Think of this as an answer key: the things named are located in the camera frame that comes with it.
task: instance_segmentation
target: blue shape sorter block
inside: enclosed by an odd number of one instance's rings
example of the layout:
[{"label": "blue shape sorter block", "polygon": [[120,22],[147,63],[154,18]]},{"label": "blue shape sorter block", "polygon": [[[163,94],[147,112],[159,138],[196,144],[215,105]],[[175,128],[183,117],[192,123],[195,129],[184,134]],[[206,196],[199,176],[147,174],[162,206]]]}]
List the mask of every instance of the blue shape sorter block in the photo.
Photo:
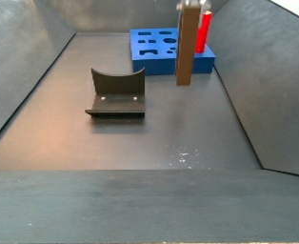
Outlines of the blue shape sorter block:
[{"label": "blue shape sorter block", "polygon": [[[134,71],[146,68],[147,75],[176,72],[178,28],[132,29],[131,52]],[[195,54],[194,73],[211,73],[215,54],[206,45],[204,52]]]}]

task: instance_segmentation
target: gray metal surface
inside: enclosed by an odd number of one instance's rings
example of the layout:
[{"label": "gray metal surface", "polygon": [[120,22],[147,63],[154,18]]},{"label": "gray metal surface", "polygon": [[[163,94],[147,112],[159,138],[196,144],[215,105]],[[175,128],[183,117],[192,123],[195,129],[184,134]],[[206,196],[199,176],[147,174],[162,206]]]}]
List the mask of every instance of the gray metal surface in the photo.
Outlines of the gray metal surface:
[{"label": "gray metal surface", "polygon": [[299,177],[267,171],[0,173],[0,243],[299,243]]},{"label": "gray metal surface", "polygon": [[0,130],[72,36],[43,1],[0,1]]},{"label": "gray metal surface", "polygon": [[147,77],[146,120],[95,120],[91,68],[132,73],[128,34],[78,34],[0,136],[0,171],[259,169],[216,73]]},{"label": "gray metal surface", "polygon": [[231,0],[208,43],[265,168],[299,173],[299,17],[270,1]]},{"label": "gray metal surface", "polygon": [[[44,0],[82,32],[128,32],[136,28],[176,27],[180,0]],[[214,0],[218,10],[228,0]]]}]

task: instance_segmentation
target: red block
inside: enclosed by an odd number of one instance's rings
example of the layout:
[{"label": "red block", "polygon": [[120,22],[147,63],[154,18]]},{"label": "red block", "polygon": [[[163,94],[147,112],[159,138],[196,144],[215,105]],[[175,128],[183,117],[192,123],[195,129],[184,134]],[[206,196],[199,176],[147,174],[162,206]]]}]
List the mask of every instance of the red block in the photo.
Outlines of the red block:
[{"label": "red block", "polygon": [[212,12],[207,11],[203,14],[203,24],[198,30],[198,40],[196,40],[196,48],[195,48],[196,53],[204,52],[204,44],[206,44],[211,19],[212,19]]}]

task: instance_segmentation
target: black u-shaped bracket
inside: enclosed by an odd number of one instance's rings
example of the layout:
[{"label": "black u-shaped bracket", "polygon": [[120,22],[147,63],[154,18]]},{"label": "black u-shaped bracket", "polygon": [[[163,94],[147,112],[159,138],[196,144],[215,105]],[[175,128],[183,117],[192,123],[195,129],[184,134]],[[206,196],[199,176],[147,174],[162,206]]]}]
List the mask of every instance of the black u-shaped bracket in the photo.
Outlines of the black u-shaped bracket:
[{"label": "black u-shaped bracket", "polygon": [[92,69],[95,81],[95,103],[86,110],[95,117],[146,116],[146,69],[111,75]]}]

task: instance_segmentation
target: black curved holder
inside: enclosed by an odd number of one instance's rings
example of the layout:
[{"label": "black curved holder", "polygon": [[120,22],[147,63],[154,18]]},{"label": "black curved holder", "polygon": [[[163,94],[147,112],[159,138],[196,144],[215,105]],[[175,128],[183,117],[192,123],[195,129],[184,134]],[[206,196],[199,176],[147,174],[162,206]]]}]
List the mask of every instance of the black curved holder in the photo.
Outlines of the black curved holder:
[{"label": "black curved holder", "polygon": [[110,75],[92,69],[95,103],[86,110],[96,117],[146,116],[146,69],[128,75]]}]

